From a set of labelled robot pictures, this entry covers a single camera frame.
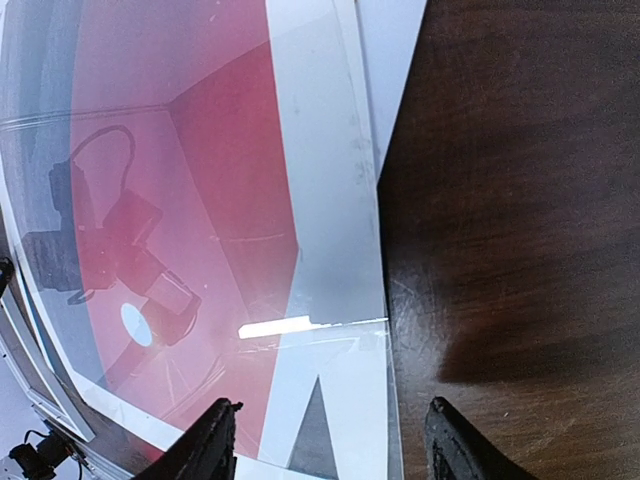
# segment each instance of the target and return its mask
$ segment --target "white panel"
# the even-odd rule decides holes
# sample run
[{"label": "white panel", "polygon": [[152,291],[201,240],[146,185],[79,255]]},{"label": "white panel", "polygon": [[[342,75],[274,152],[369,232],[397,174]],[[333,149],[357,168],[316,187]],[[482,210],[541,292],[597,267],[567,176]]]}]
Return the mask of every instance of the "white panel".
[{"label": "white panel", "polygon": [[280,339],[258,459],[287,466],[319,372],[312,332]]},{"label": "white panel", "polygon": [[238,457],[235,476],[236,480],[316,480],[316,478],[247,457]]},{"label": "white panel", "polygon": [[385,309],[373,150],[363,136],[338,12],[332,0],[292,3],[267,1],[301,250],[302,279],[292,296],[310,299],[303,313],[314,323],[379,318]]},{"label": "white panel", "polygon": [[427,0],[356,2],[371,101],[376,174],[389,149]]},{"label": "white panel", "polygon": [[387,478],[386,322],[332,329],[320,386],[340,480]]},{"label": "white panel", "polygon": [[369,96],[356,5],[354,0],[334,0],[333,3],[340,22],[344,51],[349,64],[350,80],[353,85],[354,101],[358,110],[362,141],[367,145],[371,145],[370,148],[373,152],[374,165],[377,171],[379,164],[372,138],[371,112],[369,111]]}]

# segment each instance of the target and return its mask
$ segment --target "red surface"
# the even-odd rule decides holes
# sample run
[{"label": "red surface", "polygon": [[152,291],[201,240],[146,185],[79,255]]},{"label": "red surface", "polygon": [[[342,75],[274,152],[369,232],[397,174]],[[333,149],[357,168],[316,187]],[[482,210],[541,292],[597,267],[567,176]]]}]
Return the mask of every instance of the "red surface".
[{"label": "red surface", "polygon": [[[161,107],[139,108],[148,105]],[[237,331],[284,317],[298,251],[264,0],[86,2],[73,108],[116,107],[130,113],[72,124],[72,148],[112,124],[136,141],[126,175],[135,195],[121,191],[129,144],[118,132],[78,155],[89,188],[73,179],[76,225],[92,230],[95,215],[111,245],[95,255],[95,232],[77,232],[85,289],[96,271],[127,273],[87,304],[108,385],[183,429],[220,396],[244,401],[238,452],[256,457],[277,338],[249,343]],[[189,294],[202,299],[193,330],[166,346],[158,332],[185,329],[155,325],[187,321],[176,315]],[[144,348],[120,308],[154,295],[164,302],[156,311],[175,315],[149,319],[156,338]]]}]

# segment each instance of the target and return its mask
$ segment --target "metal frame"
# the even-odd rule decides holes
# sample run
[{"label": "metal frame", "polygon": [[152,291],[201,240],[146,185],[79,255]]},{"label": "metal frame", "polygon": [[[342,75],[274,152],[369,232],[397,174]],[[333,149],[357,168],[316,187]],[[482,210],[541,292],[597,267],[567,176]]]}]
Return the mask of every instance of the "metal frame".
[{"label": "metal frame", "polygon": [[[7,233],[7,240],[8,242],[11,241],[11,237],[9,236],[9,234]],[[11,255],[13,256],[13,258],[17,258],[17,252],[15,250],[15,248],[12,248],[11,245],[9,246],[10,250],[11,250]],[[34,317],[34,312],[32,311],[31,306],[29,305],[29,302],[27,301],[27,285],[25,284],[24,278],[23,278],[23,273],[22,273],[22,268],[20,265],[18,265],[16,262],[14,262],[14,265],[16,267],[16,272],[15,272],[15,278],[13,279],[13,281],[18,285],[18,290],[20,291],[20,297],[23,300],[23,305],[25,307],[25,309],[27,310],[27,318],[25,319],[26,322],[28,322],[31,325],[31,330],[33,331],[33,336],[35,336],[36,338],[36,342],[38,344],[38,347],[40,348],[40,351],[42,352],[42,355],[44,357],[44,361],[47,363],[47,366],[49,367],[49,370],[51,370],[52,372],[55,371],[55,368],[53,367],[53,363],[51,363],[51,359],[49,358],[49,355],[47,353],[47,349],[44,343],[44,338],[42,337],[42,332],[40,331],[40,329],[38,328],[38,324],[36,323],[35,317]]]},{"label": "metal frame", "polygon": [[75,407],[58,378],[49,369],[38,344],[33,339],[31,331],[18,309],[13,293],[9,289],[5,291],[0,299],[0,307],[2,308],[3,315],[5,315],[20,340],[20,344],[31,361],[31,364],[56,401],[56,403],[52,403],[31,387],[11,355],[11,351],[4,342],[4,339],[0,336],[0,349],[3,350],[3,357],[18,381],[18,384],[27,395],[27,398],[33,402],[34,409],[45,418],[51,419],[82,440],[87,442],[93,440],[93,438],[95,438],[93,430],[91,430],[89,424]]},{"label": "metal frame", "polygon": [[85,454],[85,461],[89,464],[88,468],[97,478],[101,480],[129,480],[133,478],[131,473],[94,452],[86,445],[78,445],[78,448]]}]

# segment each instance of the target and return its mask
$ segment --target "wooden table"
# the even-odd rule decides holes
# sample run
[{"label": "wooden table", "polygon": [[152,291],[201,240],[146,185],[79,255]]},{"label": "wooden table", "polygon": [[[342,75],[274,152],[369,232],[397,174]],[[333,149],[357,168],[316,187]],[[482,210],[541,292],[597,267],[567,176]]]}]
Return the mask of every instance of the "wooden table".
[{"label": "wooden table", "polygon": [[640,477],[640,3],[430,0],[380,184],[405,472],[445,395],[541,479]]}]

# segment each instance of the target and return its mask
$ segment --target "triangle shape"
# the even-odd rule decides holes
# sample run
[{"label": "triangle shape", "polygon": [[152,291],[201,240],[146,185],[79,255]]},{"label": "triangle shape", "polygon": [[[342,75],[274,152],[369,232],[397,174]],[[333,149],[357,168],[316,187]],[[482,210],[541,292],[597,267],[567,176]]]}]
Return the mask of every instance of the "triangle shape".
[{"label": "triangle shape", "polygon": [[316,379],[311,392],[288,469],[318,478],[338,480],[320,378]]}]

